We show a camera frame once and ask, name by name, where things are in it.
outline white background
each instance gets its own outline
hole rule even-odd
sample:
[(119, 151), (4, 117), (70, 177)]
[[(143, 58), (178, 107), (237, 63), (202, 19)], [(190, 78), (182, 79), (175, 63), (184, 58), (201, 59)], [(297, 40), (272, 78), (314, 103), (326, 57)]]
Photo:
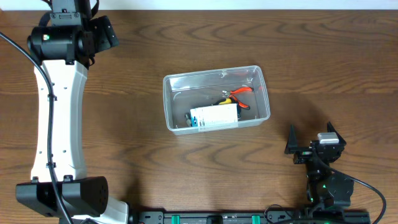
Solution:
[[(0, 0), (2, 10), (48, 10), (40, 0)], [(99, 9), (398, 9), (398, 0), (100, 0)]]

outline green strip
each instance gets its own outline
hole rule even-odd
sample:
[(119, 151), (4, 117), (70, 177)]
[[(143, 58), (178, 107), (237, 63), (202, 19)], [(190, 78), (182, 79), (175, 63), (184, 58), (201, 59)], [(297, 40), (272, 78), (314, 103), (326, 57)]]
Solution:
[(253, 215), (251, 217), (252, 223), (253, 224), (260, 224), (260, 216), (259, 215)]
[(180, 224), (180, 216), (172, 215), (172, 224)]

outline plastic bin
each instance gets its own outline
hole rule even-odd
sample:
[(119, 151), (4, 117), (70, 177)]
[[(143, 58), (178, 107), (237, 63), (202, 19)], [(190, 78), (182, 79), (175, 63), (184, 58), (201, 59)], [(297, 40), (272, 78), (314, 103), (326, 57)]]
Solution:
[[(236, 90), (243, 86), (252, 87), (254, 91), (236, 95), (251, 107), (250, 110), (242, 110), (237, 123), (188, 126), (185, 114), (192, 108), (210, 106), (222, 99), (223, 90)], [(177, 135), (257, 126), (271, 115), (266, 83), (260, 67), (255, 65), (167, 75), (163, 80), (163, 103), (167, 127)]]

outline brown tabletop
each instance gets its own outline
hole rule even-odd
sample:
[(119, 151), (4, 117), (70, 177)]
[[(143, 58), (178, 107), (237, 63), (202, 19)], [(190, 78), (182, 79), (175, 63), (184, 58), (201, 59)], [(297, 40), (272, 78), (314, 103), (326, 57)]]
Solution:
[[(44, 12), (0, 12), (0, 29), (26, 47)], [(120, 46), (96, 56), (83, 97), (88, 176), (135, 207), (264, 210), (308, 203), (304, 165), (284, 154), (289, 125), (303, 146), (331, 121), (347, 141), (332, 167), (387, 199), (398, 220), (396, 11), (101, 11)], [(258, 65), (271, 104), (260, 126), (174, 136), (165, 124), (169, 74)], [(0, 41), (0, 222), (57, 223), (19, 204), (37, 144), (33, 65)], [(355, 184), (351, 208), (374, 220), (381, 200)]]

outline red and black pliers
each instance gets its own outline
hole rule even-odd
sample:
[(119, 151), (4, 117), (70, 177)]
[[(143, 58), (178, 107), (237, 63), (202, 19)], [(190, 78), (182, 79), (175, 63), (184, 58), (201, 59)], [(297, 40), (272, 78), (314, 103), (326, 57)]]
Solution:
[(223, 97), (228, 97), (234, 103), (237, 103), (241, 108), (246, 109), (246, 110), (250, 110), (250, 106), (249, 105), (245, 105), (244, 103), (240, 102), (237, 99), (237, 97), (235, 96), (235, 94), (243, 93), (243, 92), (253, 92), (253, 91), (254, 91), (254, 89), (251, 88), (251, 87), (242, 87), (242, 88), (238, 88), (237, 90), (234, 90), (234, 91), (223, 90)]

